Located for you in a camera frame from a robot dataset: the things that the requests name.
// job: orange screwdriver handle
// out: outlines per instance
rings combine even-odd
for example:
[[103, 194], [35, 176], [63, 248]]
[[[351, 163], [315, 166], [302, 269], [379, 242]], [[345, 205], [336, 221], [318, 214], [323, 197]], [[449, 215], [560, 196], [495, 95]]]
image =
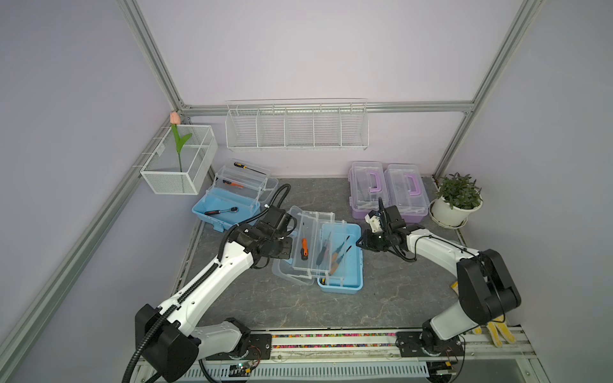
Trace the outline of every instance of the orange screwdriver handle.
[[307, 260], [308, 259], [308, 246], [307, 246], [307, 239], [306, 238], [302, 239], [302, 250], [300, 250], [300, 258], [302, 260]]

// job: toolbox handle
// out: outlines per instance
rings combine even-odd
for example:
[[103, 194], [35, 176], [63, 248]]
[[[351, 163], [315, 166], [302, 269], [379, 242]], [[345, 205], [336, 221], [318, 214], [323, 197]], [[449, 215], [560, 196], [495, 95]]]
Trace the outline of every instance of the toolbox handle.
[[421, 194], [421, 188], [419, 187], [419, 180], [417, 179], [417, 177], [412, 173], [405, 173], [405, 175], [407, 176], [407, 178], [412, 179], [413, 185], [415, 185], [415, 190], [410, 190], [409, 195], [415, 196]]
[[381, 179], [379, 177], [379, 173], [378, 172], [373, 172], [372, 170], [368, 171], [368, 174], [372, 174], [375, 176], [375, 182], [376, 182], [376, 186], [374, 188], [370, 188], [368, 191], [371, 193], [378, 193], [381, 191]]

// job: white mesh basket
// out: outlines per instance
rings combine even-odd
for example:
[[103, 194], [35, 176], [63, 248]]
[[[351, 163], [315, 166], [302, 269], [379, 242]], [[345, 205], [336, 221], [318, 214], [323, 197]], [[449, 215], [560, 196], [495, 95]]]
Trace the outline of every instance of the white mesh basket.
[[226, 116], [228, 149], [366, 149], [366, 105], [231, 108]]
[[171, 128], [140, 171], [155, 194], [198, 194], [217, 152], [217, 141], [209, 125], [177, 125], [180, 136], [192, 133], [181, 150], [179, 170], [175, 137]]

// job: gray marble surface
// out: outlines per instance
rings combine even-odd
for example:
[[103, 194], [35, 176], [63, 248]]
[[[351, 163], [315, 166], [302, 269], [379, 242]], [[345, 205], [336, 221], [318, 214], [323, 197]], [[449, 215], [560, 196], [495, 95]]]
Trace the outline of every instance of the gray marble surface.
[[[349, 183], [343, 178], [280, 180], [292, 190], [283, 208], [296, 205], [308, 211], [332, 211], [336, 219], [365, 222], [351, 216]], [[430, 199], [435, 185], [424, 178]], [[453, 230], [437, 226], [429, 217], [423, 226], [441, 237], [457, 241]], [[195, 276], [215, 256], [222, 233], [205, 224], [188, 278]], [[235, 317], [252, 329], [291, 327], [420, 327], [451, 305], [456, 294], [449, 288], [455, 278], [431, 261], [418, 256], [404, 262], [389, 253], [364, 251], [364, 287], [355, 295], [323, 292], [315, 282], [297, 286], [272, 273], [249, 269], [214, 302], [199, 325]]]

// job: clear plastic toolbox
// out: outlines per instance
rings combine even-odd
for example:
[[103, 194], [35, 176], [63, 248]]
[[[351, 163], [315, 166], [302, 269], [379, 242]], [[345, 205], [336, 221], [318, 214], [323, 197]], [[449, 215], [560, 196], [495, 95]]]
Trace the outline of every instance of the clear plastic toolbox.
[[[235, 166], [235, 162], [243, 164], [247, 169]], [[212, 224], [215, 230], [223, 232], [255, 215], [261, 204], [270, 201], [278, 183], [276, 178], [270, 178], [270, 171], [267, 169], [229, 159], [221, 170], [215, 173], [213, 185], [192, 208], [192, 212], [204, 222]], [[238, 211], [212, 216], [204, 214], [206, 211], [232, 207], [237, 207]]]
[[[357, 292], [362, 285], [362, 250], [356, 246], [360, 227], [345, 221], [335, 221], [334, 213], [302, 211], [296, 206], [288, 213], [297, 220], [297, 228], [290, 234], [292, 256], [288, 260], [275, 259], [273, 273], [303, 285], [324, 278], [328, 281], [327, 284], [333, 285], [332, 292]], [[303, 238], [306, 239], [308, 250], [306, 260], [302, 257]], [[335, 260], [340, 262], [333, 267]], [[324, 291], [327, 290], [326, 285], [322, 286], [320, 283], [320, 287]], [[343, 291], [347, 290], [347, 287], [354, 289], [354, 292]]]
[[405, 222], [418, 223], [428, 215], [430, 201], [415, 165], [391, 164], [385, 171], [390, 205], [396, 205]]
[[349, 169], [349, 185], [353, 218], [361, 219], [371, 210], [379, 210], [379, 197], [389, 206], [390, 198], [380, 162], [354, 162]]

